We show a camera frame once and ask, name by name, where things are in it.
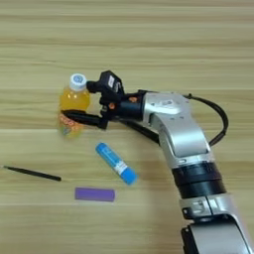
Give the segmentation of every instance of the black cable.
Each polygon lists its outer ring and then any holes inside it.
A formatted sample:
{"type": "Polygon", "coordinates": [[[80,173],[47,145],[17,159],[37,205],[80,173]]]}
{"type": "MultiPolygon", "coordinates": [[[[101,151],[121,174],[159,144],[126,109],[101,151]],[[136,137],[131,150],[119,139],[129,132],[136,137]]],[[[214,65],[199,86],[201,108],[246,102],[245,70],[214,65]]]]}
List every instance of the black cable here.
{"type": "MultiPolygon", "coordinates": [[[[184,95],[184,97],[187,99],[193,99],[193,100],[202,102],[202,103],[208,105],[209,107],[211,107],[213,110],[215,110],[218,113],[218,115],[220,116],[222,123],[223,123],[223,129],[209,142],[209,145],[214,146],[219,141],[221,141],[223,139],[223,137],[226,135],[226,132],[227,132],[227,129],[229,126],[229,121],[228,121],[226,112],[216,103],[214,103],[210,100],[204,99],[204,98],[192,96],[191,93],[189,95],[184,95]]],[[[138,131],[139,133],[143,134],[145,137],[151,139],[152,141],[154,141],[155,143],[160,145],[159,135],[157,133],[151,131],[150,129],[148,129],[136,122],[130,121],[130,120],[122,120],[121,119],[120,122],[132,129],[138,131]]]]}
{"type": "Polygon", "coordinates": [[[199,102],[202,102],[206,105],[208,105],[209,107],[211,107],[213,110],[215,110],[218,115],[220,116],[222,123],[223,123],[223,128],[222,130],[209,142],[210,146],[214,146],[215,144],[217,144],[219,141],[221,141],[224,136],[226,135],[228,126],[229,126],[229,120],[227,117],[226,112],[223,110],[222,107],[220,107],[218,104],[204,99],[204,98],[200,98],[200,97],[196,97],[196,96],[192,96],[192,94],[190,93],[189,95],[184,95],[185,98],[187,99],[193,99],[193,100],[197,100],[199,102]]]}

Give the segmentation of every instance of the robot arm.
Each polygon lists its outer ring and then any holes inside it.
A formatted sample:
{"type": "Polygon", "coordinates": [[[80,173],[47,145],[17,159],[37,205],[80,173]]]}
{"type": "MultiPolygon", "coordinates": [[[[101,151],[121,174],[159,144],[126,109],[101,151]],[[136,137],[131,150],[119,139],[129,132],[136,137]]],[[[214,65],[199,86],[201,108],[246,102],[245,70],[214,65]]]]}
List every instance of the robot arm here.
{"type": "Polygon", "coordinates": [[[177,93],[147,93],[143,122],[159,133],[160,145],[182,199],[186,254],[253,253],[246,227],[225,190],[210,147],[177,93]]]}
{"type": "Polygon", "coordinates": [[[254,254],[248,231],[226,192],[209,143],[191,116],[187,98],[145,90],[126,94],[121,79],[111,71],[103,72],[97,82],[90,81],[87,88],[102,94],[101,116],[76,110],[63,112],[65,116],[101,129],[107,128],[108,121],[124,121],[162,147],[182,197],[183,217],[192,221],[182,230],[186,254],[254,254]]]}

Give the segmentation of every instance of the silver robot arm segment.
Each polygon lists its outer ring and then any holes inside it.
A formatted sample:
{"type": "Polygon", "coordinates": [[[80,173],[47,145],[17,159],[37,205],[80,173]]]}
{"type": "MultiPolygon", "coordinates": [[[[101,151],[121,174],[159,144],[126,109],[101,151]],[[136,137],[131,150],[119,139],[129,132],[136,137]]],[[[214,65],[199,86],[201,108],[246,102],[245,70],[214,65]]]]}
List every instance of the silver robot arm segment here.
{"type": "Polygon", "coordinates": [[[229,193],[189,100],[177,93],[148,92],[143,123],[159,133],[160,145],[182,199],[186,254],[254,254],[249,233],[229,193]]]}

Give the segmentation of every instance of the wooden table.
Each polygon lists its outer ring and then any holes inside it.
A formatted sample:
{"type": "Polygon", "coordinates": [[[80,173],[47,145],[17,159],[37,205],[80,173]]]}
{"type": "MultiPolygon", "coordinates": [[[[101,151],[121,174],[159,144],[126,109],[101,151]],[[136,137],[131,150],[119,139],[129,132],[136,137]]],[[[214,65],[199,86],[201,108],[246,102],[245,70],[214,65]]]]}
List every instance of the wooden table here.
{"type": "MultiPolygon", "coordinates": [[[[221,104],[228,136],[217,164],[254,237],[252,0],[2,0],[1,164],[63,177],[61,183],[1,170],[0,253],[183,253],[186,225],[161,149],[120,124],[87,127],[74,141],[56,129],[59,96],[74,72],[112,69],[127,91],[192,92],[221,104]],[[96,155],[108,143],[139,174],[125,186],[96,155]],[[74,200],[75,187],[114,188],[114,203],[74,200]]],[[[90,112],[97,112],[93,96],[90,112]]],[[[194,103],[207,138],[220,128],[194,103]]]]}

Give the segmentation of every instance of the yellow bottle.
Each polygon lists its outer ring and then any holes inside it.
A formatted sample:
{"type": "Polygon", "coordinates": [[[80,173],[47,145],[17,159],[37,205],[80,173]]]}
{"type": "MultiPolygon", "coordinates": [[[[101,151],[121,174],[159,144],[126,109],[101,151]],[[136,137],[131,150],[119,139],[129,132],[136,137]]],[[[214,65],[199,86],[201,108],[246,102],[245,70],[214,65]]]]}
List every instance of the yellow bottle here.
{"type": "Polygon", "coordinates": [[[76,73],[70,77],[69,86],[63,90],[60,99],[59,125],[64,136],[77,137],[81,133],[83,125],[68,119],[61,111],[69,109],[86,111],[89,104],[90,95],[86,89],[86,78],[84,75],[76,73]]]}

